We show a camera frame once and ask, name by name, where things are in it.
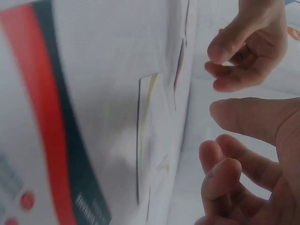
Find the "printed label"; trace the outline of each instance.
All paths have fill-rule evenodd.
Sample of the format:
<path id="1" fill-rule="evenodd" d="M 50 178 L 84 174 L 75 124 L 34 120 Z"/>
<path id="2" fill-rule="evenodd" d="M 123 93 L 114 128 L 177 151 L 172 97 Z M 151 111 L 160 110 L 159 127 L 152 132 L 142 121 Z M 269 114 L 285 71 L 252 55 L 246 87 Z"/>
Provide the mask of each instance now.
<path id="1" fill-rule="evenodd" d="M 0 188 L 14 200 L 23 188 L 23 181 L 4 154 L 0 154 Z"/>

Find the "finger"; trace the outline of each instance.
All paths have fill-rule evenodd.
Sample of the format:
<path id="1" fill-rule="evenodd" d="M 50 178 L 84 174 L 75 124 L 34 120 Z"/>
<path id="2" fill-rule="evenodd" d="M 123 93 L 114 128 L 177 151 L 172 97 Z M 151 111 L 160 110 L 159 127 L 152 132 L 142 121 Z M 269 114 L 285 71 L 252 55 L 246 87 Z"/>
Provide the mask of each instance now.
<path id="1" fill-rule="evenodd" d="M 274 146 L 280 128 L 299 110 L 300 98 L 228 99 L 210 105 L 210 113 L 221 128 L 260 139 Z"/>
<path id="2" fill-rule="evenodd" d="M 262 157 L 247 149 L 230 135 L 221 135 L 216 139 L 223 154 L 238 160 L 243 173 L 258 186 L 272 191 L 282 175 L 279 163 Z"/>
<path id="3" fill-rule="evenodd" d="M 276 146 L 282 173 L 300 203 L 300 98 L 229 99 L 213 103 L 210 113 L 223 129 Z"/>
<path id="4" fill-rule="evenodd" d="M 203 217 L 195 225 L 239 225 L 238 222 L 219 216 Z"/>
<path id="5" fill-rule="evenodd" d="M 261 27 L 256 17 L 238 14 L 237 17 L 212 40 L 208 56 L 215 64 L 228 61 L 245 43 L 246 39 Z"/>
<path id="6" fill-rule="evenodd" d="M 237 66 L 245 61 L 250 55 L 254 55 L 247 45 L 243 45 L 232 57 L 229 62 Z"/>
<path id="7" fill-rule="evenodd" d="M 207 174 L 224 157 L 220 146 L 215 141 L 205 141 L 199 147 L 199 159 L 204 173 Z"/>
<path id="8" fill-rule="evenodd" d="M 234 207 L 250 218 L 255 216 L 266 203 L 266 200 L 252 194 L 241 183 L 230 193 L 230 199 Z"/>
<path id="9" fill-rule="evenodd" d="M 230 158 L 208 172 L 201 187 L 206 215 L 224 215 L 232 208 L 228 194 L 237 187 L 240 175 L 240 163 Z"/>

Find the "yellow marking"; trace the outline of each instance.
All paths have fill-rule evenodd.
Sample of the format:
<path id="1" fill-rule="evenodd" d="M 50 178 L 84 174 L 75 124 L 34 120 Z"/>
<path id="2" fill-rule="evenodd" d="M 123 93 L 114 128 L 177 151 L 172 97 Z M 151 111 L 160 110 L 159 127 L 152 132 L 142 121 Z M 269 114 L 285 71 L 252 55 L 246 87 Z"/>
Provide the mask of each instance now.
<path id="1" fill-rule="evenodd" d="M 141 157 L 142 157 L 143 134 L 144 134 L 144 131 L 145 131 L 145 124 L 146 124 L 145 122 L 146 122 L 146 117 L 147 117 L 147 114 L 148 114 L 148 108 L 149 108 L 151 94 L 152 94 L 154 83 L 156 81 L 157 76 L 158 76 L 157 74 L 151 76 L 149 87 L 148 87 L 148 93 L 147 93 L 147 97 L 146 97 L 146 110 L 145 110 L 145 114 L 144 114 L 144 118 L 143 118 L 143 122 L 142 122 L 142 135 L 141 135 L 141 146 L 140 146 L 140 161 L 141 161 Z"/>

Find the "paper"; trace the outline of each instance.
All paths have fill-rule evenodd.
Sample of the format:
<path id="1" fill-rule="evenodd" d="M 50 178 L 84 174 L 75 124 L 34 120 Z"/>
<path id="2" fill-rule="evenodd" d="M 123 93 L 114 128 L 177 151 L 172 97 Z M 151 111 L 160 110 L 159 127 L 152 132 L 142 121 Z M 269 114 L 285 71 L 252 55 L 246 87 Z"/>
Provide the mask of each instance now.
<path id="1" fill-rule="evenodd" d="M 152 118 L 153 100 L 151 99 L 151 95 L 157 76 L 157 74 L 153 74 L 139 81 L 136 147 L 138 202 L 140 202 L 143 193 L 149 189 L 148 182 L 154 138 Z"/>

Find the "red stripe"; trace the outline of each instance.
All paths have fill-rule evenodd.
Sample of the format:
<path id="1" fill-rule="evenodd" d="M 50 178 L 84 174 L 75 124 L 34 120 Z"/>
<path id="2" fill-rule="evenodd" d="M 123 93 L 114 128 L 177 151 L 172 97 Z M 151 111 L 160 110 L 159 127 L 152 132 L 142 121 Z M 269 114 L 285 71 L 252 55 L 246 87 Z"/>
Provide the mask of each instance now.
<path id="1" fill-rule="evenodd" d="M 75 225 L 68 180 L 67 145 L 53 69 L 31 5 L 0 13 L 7 37 L 32 101 L 41 132 L 58 221 Z"/>

